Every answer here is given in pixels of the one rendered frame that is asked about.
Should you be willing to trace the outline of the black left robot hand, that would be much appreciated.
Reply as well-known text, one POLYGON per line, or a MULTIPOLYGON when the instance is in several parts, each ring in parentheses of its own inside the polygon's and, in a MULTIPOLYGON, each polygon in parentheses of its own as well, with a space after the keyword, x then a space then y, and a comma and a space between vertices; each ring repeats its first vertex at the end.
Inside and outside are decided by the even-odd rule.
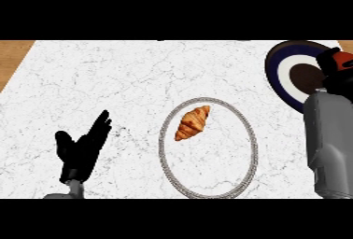
POLYGON ((93 123, 92 129, 83 134, 77 141, 65 131, 55 133, 57 155, 64 162, 59 181, 67 183, 77 180, 85 183, 91 178, 99 151, 105 145, 113 120, 110 111, 104 110, 93 123))

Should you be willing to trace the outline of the blue white brown round plate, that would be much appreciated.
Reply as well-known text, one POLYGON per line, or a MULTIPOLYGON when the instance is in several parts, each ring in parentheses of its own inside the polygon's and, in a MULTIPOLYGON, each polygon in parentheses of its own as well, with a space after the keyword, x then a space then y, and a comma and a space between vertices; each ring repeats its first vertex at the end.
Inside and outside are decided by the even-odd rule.
POLYGON ((328 50, 308 40, 281 42, 268 52, 265 75, 283 101, 302 113, 303 103, 322 87, 325 75, 316 57, 328 50))

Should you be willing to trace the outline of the golden brown croissant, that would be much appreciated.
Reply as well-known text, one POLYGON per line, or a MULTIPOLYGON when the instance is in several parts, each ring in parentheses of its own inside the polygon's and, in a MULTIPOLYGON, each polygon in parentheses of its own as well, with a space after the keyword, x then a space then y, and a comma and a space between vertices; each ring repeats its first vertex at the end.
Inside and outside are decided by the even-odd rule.
POLYGON ((191 138, 203 132, 209 114, 210 106, 204 105, 203 107, 197 107, 184 115, 176 130, 176 141, 191 138))

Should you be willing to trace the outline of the red orange bell pepper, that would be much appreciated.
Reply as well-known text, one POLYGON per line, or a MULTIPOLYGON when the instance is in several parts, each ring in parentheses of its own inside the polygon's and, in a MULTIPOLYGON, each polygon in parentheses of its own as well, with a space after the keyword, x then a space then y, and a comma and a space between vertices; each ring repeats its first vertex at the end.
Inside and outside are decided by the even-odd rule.
POLYGON ((352 53, 339 51, 334 54, 334 61, 337 63, 337 69, 340 71, 353 68, 353 54, 352 53))

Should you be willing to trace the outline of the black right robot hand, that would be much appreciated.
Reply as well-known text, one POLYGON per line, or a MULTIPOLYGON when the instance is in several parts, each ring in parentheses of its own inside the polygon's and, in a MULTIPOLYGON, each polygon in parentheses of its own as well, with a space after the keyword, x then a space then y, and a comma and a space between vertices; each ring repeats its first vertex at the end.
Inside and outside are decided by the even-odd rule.
POLYGON ((353 103, 353 68, 343 71, 337 69, 334 54, 339 51, 342 51, 340 48, 328 49, 316 57, 325 75, 322 86, 328 93, 345 96, 353 103))

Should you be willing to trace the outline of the white oval placemat grey rim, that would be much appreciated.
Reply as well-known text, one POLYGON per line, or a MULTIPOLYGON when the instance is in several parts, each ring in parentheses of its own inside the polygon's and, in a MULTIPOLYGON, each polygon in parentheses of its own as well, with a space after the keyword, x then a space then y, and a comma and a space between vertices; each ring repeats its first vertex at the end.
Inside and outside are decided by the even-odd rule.
POLYGON ((238 109, 218 98, 184 102, 163 122, 158 136, 163 172, 191 199, 234 199, 246 191, 259 167, 256 133, 238 109), (178 127, 197 107, 209 109, 204 130, 184 139, 178 127))

